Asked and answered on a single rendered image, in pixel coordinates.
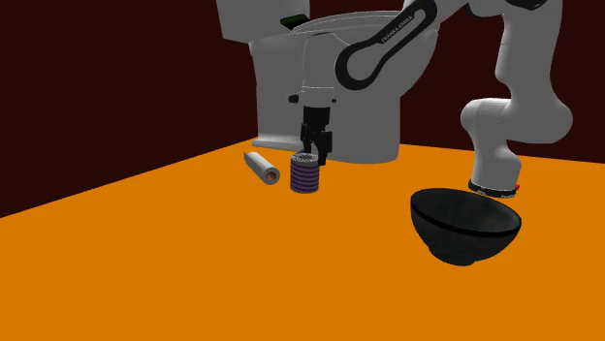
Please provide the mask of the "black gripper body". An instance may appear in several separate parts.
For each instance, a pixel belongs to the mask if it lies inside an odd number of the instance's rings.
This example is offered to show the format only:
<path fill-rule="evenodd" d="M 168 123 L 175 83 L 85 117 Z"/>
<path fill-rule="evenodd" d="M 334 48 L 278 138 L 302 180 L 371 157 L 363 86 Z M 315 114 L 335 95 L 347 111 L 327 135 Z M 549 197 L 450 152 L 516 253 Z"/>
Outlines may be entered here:
<path fill-rule="evenodd" d="M 316 145 L 331 145 L 332 133 L 326 130 L 330 123 L 329 107 L 303 107 L 301 141 L 304 145 L 314 142 Z"/>

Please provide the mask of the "purple striped grey cup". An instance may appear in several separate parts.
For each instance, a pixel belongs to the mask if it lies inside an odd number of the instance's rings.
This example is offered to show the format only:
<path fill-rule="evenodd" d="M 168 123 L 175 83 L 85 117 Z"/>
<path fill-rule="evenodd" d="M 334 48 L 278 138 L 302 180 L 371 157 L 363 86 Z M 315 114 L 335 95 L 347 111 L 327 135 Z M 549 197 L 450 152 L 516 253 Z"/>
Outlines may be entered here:
<path fill-rule="evenodd" d="M 298 193 L 314 193 L 319 189 L 320 166 L 317 155 L 296 153 L 291 156 L 290 188 Z"/>

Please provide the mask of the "grey paper roll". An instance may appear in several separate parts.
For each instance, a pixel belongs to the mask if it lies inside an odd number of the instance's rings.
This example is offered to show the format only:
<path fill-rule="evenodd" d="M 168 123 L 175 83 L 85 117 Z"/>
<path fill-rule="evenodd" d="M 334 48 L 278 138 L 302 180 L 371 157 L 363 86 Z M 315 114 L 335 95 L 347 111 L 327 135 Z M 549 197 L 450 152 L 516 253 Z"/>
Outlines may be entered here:
<path fill-rule="evenodd" d="M 259 153 L 244 152 L 245 164 L 267 185 L 273 185 L 280 179 L 280 171 Z"/>

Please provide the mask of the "dark green flat box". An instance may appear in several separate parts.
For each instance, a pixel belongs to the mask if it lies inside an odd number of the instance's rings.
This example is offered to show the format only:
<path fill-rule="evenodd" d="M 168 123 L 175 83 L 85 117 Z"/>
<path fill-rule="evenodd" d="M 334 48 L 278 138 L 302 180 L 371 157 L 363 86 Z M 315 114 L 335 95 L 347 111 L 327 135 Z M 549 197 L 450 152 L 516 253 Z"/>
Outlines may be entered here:
<path fill-rule="evenodd" d="M 290 15 L 283 17 L 279 20 L 279 23 L 292 32 L 295 28 L 307 23 L 310 18 L 306 14 Z"/>

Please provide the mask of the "black bowl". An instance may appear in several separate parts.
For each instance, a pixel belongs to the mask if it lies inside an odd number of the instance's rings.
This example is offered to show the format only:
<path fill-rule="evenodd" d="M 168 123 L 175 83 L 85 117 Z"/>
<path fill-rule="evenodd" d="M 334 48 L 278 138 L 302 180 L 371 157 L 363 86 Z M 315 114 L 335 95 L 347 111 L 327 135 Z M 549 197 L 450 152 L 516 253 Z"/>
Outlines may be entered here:
<path fill-rule="evenodd" d="M 411 220 L 430 252 L 446 264 L 467 266 L 503 251 L 522 227 L 520 215 L 489 197 L 428 188 L 410 198 Z"/>

